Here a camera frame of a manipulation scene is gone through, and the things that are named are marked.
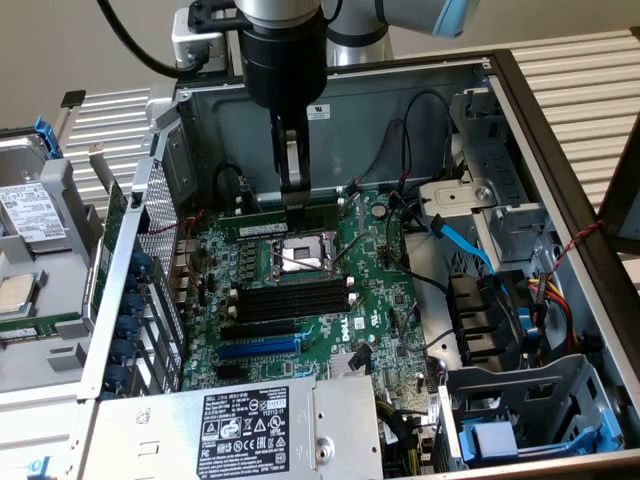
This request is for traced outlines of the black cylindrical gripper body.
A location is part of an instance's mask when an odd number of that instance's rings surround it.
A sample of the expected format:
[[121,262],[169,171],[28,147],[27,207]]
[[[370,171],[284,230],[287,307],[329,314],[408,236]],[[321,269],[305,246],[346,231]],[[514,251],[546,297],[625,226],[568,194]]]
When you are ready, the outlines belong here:
[[245,29],[240,34],[244,83],[264,108],[305,108],[327,83],[327,27]]

